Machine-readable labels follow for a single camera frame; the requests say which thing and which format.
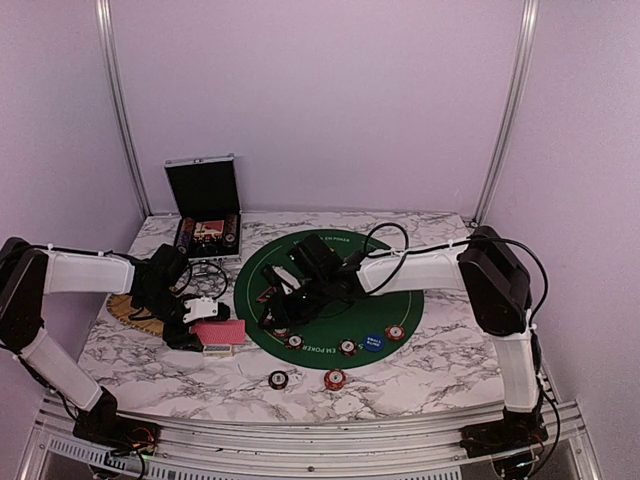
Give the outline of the triangular all-in button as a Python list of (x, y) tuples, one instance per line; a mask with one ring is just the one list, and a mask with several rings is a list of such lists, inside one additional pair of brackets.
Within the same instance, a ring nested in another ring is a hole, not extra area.
[(260, 294), (257, 297), (256, 301), (260, 304), (264, 304), (271, 298), (272, 294), (273, 294), (273, 291), (271, 289), (268, 289), (264, 291), (262, 294)]

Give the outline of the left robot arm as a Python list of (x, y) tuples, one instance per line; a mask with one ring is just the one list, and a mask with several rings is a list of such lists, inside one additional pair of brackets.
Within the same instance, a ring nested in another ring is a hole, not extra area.
[(138, 259), (10, 237), (1, 247), (1, 343), (74, 406), (92, 410), (86, 426), (102, 443), (119, 444), (126, 436), (125, 421), (97, 407), (106, 394), (48, 332), (46, 302), (51, 297), (127, 295), (133, 306), (162, 322), (169, 348), (199, 351), (202, 343), (184, 321), (188, 308), (174, 291), (187, 264), (186, 256), (168, 244)]

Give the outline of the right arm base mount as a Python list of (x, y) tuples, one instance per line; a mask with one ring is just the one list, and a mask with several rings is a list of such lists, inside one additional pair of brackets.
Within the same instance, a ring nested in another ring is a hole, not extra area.
[(540, 415), (504, 411), (500, 420), (463, 427), (460, 447), (469, 458), (477, 458), (526, 448), (548, 438)]

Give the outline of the black poker chip stack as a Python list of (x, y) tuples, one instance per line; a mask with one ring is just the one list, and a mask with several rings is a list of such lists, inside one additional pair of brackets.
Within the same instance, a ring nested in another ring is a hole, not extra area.
[(270, 373), (268, 384), (274, 390), (283, 390), (289, 382), (289, 377), (285, 371), (276, 370)]

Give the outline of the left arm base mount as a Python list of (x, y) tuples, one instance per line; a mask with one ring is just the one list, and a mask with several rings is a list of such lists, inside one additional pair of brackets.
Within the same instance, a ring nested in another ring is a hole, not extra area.
[(76, 438), (109, 447), (116, 456), (152, 454), (159, 434), (160, 426), (156, 423), (122, 417), (113, 412), (81, 411), (73, 428)]

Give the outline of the red poker chip stack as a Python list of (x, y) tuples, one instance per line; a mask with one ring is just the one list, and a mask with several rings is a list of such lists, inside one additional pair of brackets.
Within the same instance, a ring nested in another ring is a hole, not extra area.
[(330, 391), (338, 391), (342, 389), (346, 382), (346, 374), (340, 369), (329, 370), (324, 375), (324, 385)]

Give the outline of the blue small blind button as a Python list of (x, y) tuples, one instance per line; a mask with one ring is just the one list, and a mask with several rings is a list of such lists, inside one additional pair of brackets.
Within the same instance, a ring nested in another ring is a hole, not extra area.
[(381, 352), (385, 347), (385, 339), (380, 335), (368, 334), (363, 338), (362, 346), (369, 352)]

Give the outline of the red-backed card deck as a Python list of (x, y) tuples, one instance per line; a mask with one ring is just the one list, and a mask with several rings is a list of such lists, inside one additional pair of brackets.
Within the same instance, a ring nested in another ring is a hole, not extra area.
[(245, 321), (197, 322), (191, 327), (203, 345), (242, 345), (245, 342)]

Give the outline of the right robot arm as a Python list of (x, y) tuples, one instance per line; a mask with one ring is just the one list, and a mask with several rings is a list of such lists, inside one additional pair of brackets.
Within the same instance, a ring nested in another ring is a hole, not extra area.
[(466, 292), (477, 325), (496, 349), (504, 386), (504, 413), (495, 438), (515, 448), (534, 431), (541, 410), (541, 349), (533, 326), (539, 309), (530, 274), (513, 253), (517, 242), (481, 226), (464, 239), (431, 247), (372, 250), (338, 255), (317, 234), (288, 253), (301, 273), (268, 265), (262, 275), (272, 293), (258, 321), (261, 329), (288, 328), (315, 320), (337, 301), (356, 302), (405, 291)]

